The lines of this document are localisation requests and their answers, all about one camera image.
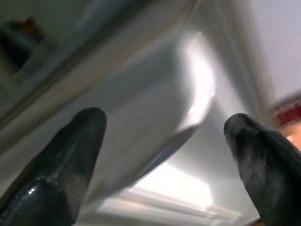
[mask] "white ceiling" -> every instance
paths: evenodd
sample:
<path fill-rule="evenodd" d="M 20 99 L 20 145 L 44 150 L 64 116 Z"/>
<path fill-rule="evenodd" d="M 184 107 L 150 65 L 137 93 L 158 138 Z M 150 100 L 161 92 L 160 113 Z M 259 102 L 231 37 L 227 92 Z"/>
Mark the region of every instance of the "white ceiling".
<path fill-rule="evenodd" d="M 237 1 L 246 26 L 255 33 L 253 40 L 263 56 L 271 91 L 271 101 L 281 101 L 301 89 L 301 1 L 248 0 Z"/>

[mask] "white wall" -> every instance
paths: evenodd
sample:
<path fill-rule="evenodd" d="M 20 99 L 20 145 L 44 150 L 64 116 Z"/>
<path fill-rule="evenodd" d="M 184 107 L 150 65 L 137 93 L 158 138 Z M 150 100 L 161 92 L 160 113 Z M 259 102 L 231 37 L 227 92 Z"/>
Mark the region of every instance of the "white wall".
<path fill-rule="evenodd" d="M 262 51 L 272 101 L 301 91 L 301 1 L 248 0 L 241 4 Z"/>

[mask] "glossy surface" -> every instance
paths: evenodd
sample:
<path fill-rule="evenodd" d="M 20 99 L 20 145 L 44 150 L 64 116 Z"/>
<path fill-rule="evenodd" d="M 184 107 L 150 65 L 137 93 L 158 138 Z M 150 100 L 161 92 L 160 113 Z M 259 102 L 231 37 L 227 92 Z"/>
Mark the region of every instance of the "glossy surface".
<path fill-rule="evenodd" d="M 0 200 L 2 226 L 71 226 L 106 128 L 99 108 L 79 112 L 22 171 Z"/>
<path fill-rule="evenodd" d="M 265 225 L 300 225 L 301 154 L 279 132 L 235 114 L 224 133 Z"/>

